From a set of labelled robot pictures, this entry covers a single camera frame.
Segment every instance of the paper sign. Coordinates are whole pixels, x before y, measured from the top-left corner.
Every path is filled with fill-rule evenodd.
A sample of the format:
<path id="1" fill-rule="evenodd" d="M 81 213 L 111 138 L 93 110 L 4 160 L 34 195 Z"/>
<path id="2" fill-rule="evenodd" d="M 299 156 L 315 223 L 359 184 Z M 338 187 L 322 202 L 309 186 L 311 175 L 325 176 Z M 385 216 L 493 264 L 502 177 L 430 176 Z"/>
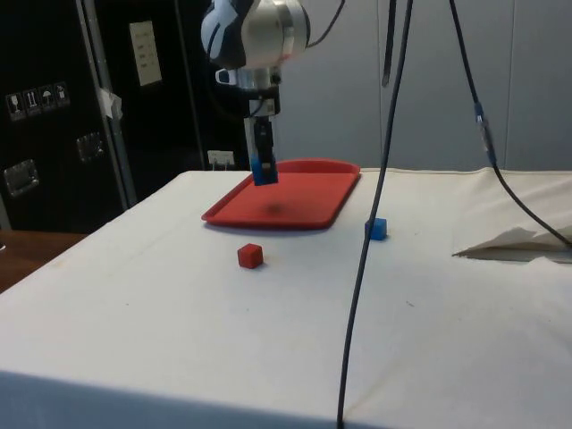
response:
<path id="1" fill-rule="evenodd" d="M 144 87 L 162 80 L 161 67 L 157 57 L 153 22 L 133 22 L 129 25 L 139 85 Z"/>

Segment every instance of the white wall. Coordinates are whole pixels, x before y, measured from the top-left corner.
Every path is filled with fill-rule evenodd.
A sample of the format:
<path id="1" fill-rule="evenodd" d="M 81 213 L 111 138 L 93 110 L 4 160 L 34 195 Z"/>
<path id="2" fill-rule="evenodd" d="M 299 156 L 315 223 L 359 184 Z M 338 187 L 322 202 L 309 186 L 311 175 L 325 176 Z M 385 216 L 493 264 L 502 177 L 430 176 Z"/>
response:
<path id="1" fill-rule="evenodd" d="M 303 3 L 316 38 L 338 2 Z M 405 3 L 399 1 L 393 69 Z M 572 55 L 566 50 L 572 40 L 572 2 L 457 3 L 500 164 L 572 169 Z M 349 0 L 331 36 L 285 66 L 281 158 L 328 156 L 379 165 L 380 129 L 393 83 L 380 91 L 388 9 L 389 0 Z M 486 165 L 449 0 L 414 4 L 393 137 L 393 166 L 472 170 Z"/>

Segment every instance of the sticker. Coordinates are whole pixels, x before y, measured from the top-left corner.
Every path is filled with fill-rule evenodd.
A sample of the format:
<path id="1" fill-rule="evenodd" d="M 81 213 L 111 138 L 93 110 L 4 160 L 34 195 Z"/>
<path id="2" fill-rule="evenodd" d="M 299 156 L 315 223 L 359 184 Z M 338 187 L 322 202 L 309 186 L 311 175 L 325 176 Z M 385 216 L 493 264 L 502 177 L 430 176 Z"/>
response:
<path id="1" fill-rule="evenodd" d="M 135 55 L 135 65 L 139 76 L 139 85 L 144 87 L 150 83 L 160 82 L 161 67 L 157 56 L 153 22 L 134 22 L 129 24 L 131 43 Z"/>
<path id="2" fill-rule="evenodd" d="M 12 121 L 19 121 L 26 117 L 26 107 L 21 97 L 21 93 L 10 94 L 6 96 L 6 104 L 8 104 L 8 112 Z"/>
<path id="3" fill-rule="evenodd" d="M 42 100 L 42 109 L 44 112 L 50 112 L 57 107 L 54 88 L 51 85 L 41 87 L 39 89 L 39 96 Z"/>
<path id="4" fill-rule="evenodd" d="M 70 94 L 68 93 L 68 86 L 65 82 L 54 84 L 55 89 L 55 102 L 58 107 L 66 107 L 70 105 Z"/>
<path id="5" fill-rule="evenodd" d="M 35 114 L 42 113 L 42 107 L 40 106 L 40 99 L 37 89 L 28 89 L 22 92 L 24 98 L 24 104 L 26 105 L 26 112 L 28 116 L 34 116 Z"/>

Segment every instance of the wooden surface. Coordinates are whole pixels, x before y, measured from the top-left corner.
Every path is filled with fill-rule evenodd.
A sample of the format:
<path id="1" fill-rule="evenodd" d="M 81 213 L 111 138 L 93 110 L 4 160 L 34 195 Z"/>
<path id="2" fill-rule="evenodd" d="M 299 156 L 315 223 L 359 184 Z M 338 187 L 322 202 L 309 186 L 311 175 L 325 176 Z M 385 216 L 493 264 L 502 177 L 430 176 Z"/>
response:
<path id="1" fill-rule="evenodd" d="M 0 293 L 83 240 L 83 234 L 0 231 Z"/>

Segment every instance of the cable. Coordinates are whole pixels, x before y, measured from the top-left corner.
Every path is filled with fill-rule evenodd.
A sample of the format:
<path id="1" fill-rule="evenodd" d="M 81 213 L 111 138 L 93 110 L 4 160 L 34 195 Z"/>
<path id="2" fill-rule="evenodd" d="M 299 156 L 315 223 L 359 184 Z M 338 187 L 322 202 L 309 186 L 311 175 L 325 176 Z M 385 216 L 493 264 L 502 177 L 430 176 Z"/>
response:
<path id="1" fill-rule="evenodd" d="M 390 12 L 387 20 L 387 38 L 385 39 L 385 59 L 383 62 L 382 87 L 390 83 L 391 60 L 393 57 L 393 35 L 395 33 L 395 14 L 397 12 L 397 0 L 390 0 Z"/>
<path id="2" fill-rule="evenodd" d="M 453 21 L 455 22 L 455 30 L 457 31 L 458 46 L 460 48 L 461 58 L 463 60 L 463 66 L 465 68 L 465 74 L 467 76 L 468 86 L 471 90 L 471 96 L 473 97 L 473 102 L 475 103 L 475 114 L 477 123 L 481 130 L 489 162 L 491 163 L 494 173 L 499 179 L 500 185 L 504 188 L 504 190 L 507 191 L 507 193 L 513 199 L 513 201 L 517 203 L 517 205 L 527 215 L 529 215 L 532 219 L 534 219 L 546 231 L 548 231 L 550 234 L 552 234 L 554 237 L 560 240 L 567 248 L 572 248 L 572 240 L 569 240 L 566 237 L 564 237 L 562 234 L 560 234 L 558 231 L 552 228 L 549 224 L 543 221 L 540 217 L 538 217 L 530 208 L 526 206 L 525 203 L 522 202 L 522 200 L 515 194 L 515 192 L 510 188 L 508 183 L 504 180 L 504 177 L 502 177 L 501 170 L 499 169 L 499 166 L 497 164 L 497 157 L 495 155 L 494 145 L 492 143 L 492 136 L 489 130 L 489 124 L 485 119 L 483 106 L 481 105 L 479 97 L 476 93 L 475 82 L 473 81 L 473 73 L 471 72 L 471 66 L 468 62 L 467 50 L 465 48 L 465 39 L 463 38 L 463 31 L 461 29 L 461 24 L 458 20 L 457 6 L 455 5 L 455 0 L 449 0 L 449 4 L 450 4 L 451 14 L 453 15 Z"/>
<path id="3" fill-rule="evenodd" d="M 343 409 L 346 399 L 346 382 L 348 380 L 348 366 L 349 366 L 349 349 L 351 347 L 351 337 L 354 330 L 354 323 L 356 321 L 356 312 L 358 310 L 359 292 L 364 278 L 364 271 L 366 269 L 367 251 L 369 250 L 369 242 L 372 238 L 372 230 L 374 225 L 375 216 L 382 196 L 383 183 L 385 181 L 385 174 L 387 172 L 387 165 L 389 163 L 390 148 L 391 148 L 391 135 L 393 134 L 393 120 L 395 119 L 395 110 L 397 108 L 397 100 L 400 93 L 401 78 L 403 77 L 403 68 L 405 66 L 405 57 L 408 49 L 409 26 L 411 23 L 411 14 L 413 12 L 413 0 L 408 0 L 407 9 L 405 12 L 405 23 L 403 25 L 403 35 L 401 37 L 400 59 L 397 67 L 397 74 L 395 77 L 395 84 L 393 87 L 393 95 L 391 96 L 390 112 L 387 120 L 387 131 L 385 133 L 385 145 L 383 146 L 382 154 L 382 167 L 379 172 L 377 180 L 377 187 L 375 188 L 374 203 L 369 215 L 369 222 L 367 224 L 366 237 L 361 249 L 361 257 L 359 258 L 359 267 L 357 269 L 356 285 L 354 287 L 353 298 L 351 300 L 351 307 L 349 308 L 348 329 L 346 331 L 346 340 L 344 343 L 343 360 L 341 364 L 341 380 L 340 380 L 340 396 L 338 399 L 338 415 L 337 427 L 343 429 Z"/>
<path id="4" fill-rule="evenodd" d="M 208 65 L 211 62 L 211 51 L 213 50 L 213 43 L 215 42 L 216 34 L 218 33 L 218 30 L 220 28 L 221 24 L 220 23 L 216 24 L 213 30 L 213 34 L 211 35 L 211 38 L 208 40 L 208 47 L 206 49 L 206 65 L 205 65 L 206 94 L 208 95 L 208 99 L 211 102 L 211 105 L 213 105 L 216 112 L 219 113 L 221 116 L 223 116 L 224 118 L 226 118 L 228 121 L 231 122 L 244 122 L 244 119 L 256 116 L 264 107 L 265 101 L 263 98 L 260 98 L 260 103 L 257 109 L 252 114 L 247 116 L 247 118 L 243 118 L 242 116 L 238 116 L 237 114 L 228 112 L 224 107 L 221 106 L 221 104 L 216 99 L 210 87 L 210 75 L 209 75 Z"/>
<path id="5" fill-rule="evenodd" d="M 338 10 L 336 11 L 335 15 L 333 15 L 332 21 L 330 22 L 330 25 L 328 25 L 328 28 L 325 29 L 324 34 L 316 42 L 308 44 L 307 49 L 309 49 L 310 47 L 318 46 L 324 41 L 325 38 L 328 37 L 336 21 L 338 20 L 338 18 L 340 18 L 341 11 L 343 10 L 343 6 L 345 5 L 346 5 L 346 0 L 340 0 L 340 5 L 338 6 Z"/>

